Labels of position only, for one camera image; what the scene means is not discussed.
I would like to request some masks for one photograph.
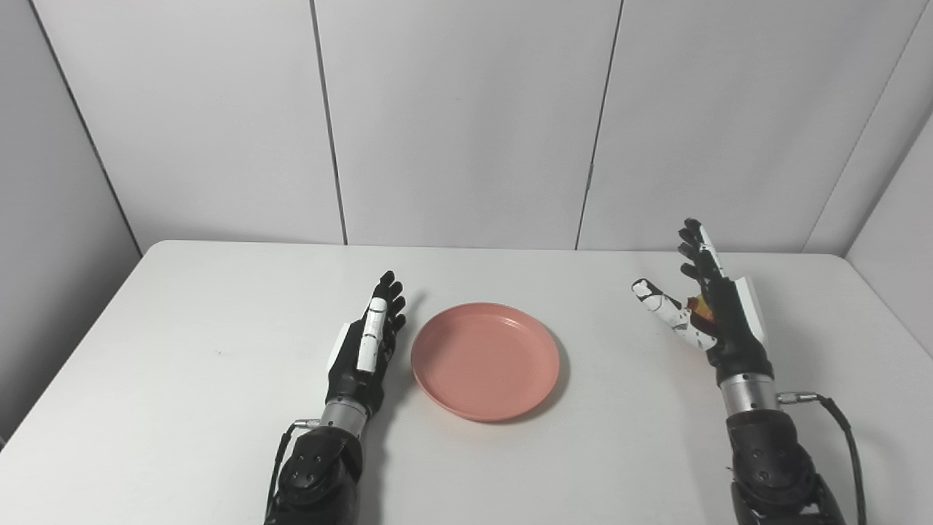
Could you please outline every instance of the pink plate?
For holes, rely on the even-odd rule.
[[[531,410],[548,397],[560,368],[557,346],[540,322],[493,303],[440,312],[411,347],[411,369],[427,395],[476,421]]]

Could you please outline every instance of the black cable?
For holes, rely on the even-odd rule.
[[[866,525],[868,521],[865,515],[865,487],[862,485],[862,462],[858,458],[858,448],[856,447],[856,438],[852,435],[852,425],[849,424],[849,420],[845,418],[845,414],[842,413],[842,410],[839,409],[832,398],[817,394],[816,400],[823,405],[823,408],[829,411],[834,419],[836,419],[836,422],[839,423],[839,426],[842,427],[842,432],[845,434],[845,441],[849,444],[849,456],[852,460],[852,478],[855,479],[856,483],[858,525]]]
[[[288,430],[282,434],[282,440],[279,441],[279,449],[275,452],[275,464],[272,467],[272,480],[269,482],[269,497],[266,499],[266,518],[272,511],[272,498],[275,497],[275,481],[279,477],[279,468],[282,466],[282,458],[285,457],[285,450],[288,448],[288,442],[291,441],[291,434],[298,428],[295,423],[288,426]]]

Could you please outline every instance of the robotic hand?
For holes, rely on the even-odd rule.
[[[700,222],[685,221],[678,251],[689,259],[680,270],[697,280],[702,295],[684,306],[647,279],[632,285],[638,299],[681,337],[704,350],[716,368],[732,446],[732,503],[740,525],[844,525],[836,500],[798,443],[797,428],[779,404],[819,401],[843,425],[832,400],[811,392],[778,395],[765,351],[767,340],[750,281],[723,274],[716,250]],[[857,464],[854,440],[850,440]],[[860,489],[860,467],[856,488]],[[859,522],[864,501],[859,499]]]
[[[327,375],[320,419],[296,420],[283,434],[272,470],[265,525],[350,525],[356,515],[356,484],[363,473],[360,436],[383,404],[383,378],[405,326],[402,283],[386,272],[369,307],[341,331],[340,351]],[[291,457],[279,465],[296,429]]]

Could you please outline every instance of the white backdrop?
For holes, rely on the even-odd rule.
[[[0,2],[0,444],[139,260],[27,2]]]
[[[722,249],[801,251],[926,1],[626,0],[579,246],[670,249],[691,215]]]
[[[933,101],[928,0],[35,0],[165,238],[843,253]],[[318,67],[323,64],[327,100]],[[337,174],[327,133],[331,112]]]
[[[143,250],[342,242],[307,2],[35,5]]]
[[[928,123],[847,259],[933,354],[933,123]]]

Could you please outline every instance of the white table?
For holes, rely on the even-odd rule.
[[[872,524],[933,519],[933,360],[845,261],[725,254],[754,278],[779,390],[855,427]],[[345,321],[386,268],[411,324],[365,436],[361,525],[734,523],[714,370],[630,295],[695,292],[674,253],[165,242],[0,452],[0,523],[258,525],[280,433],[316,417]],[[451,305],[543,322],[563,373],[534,416],[460,419],[414,383],[411,339]],[[791,407],[855,522],[841,432]]]

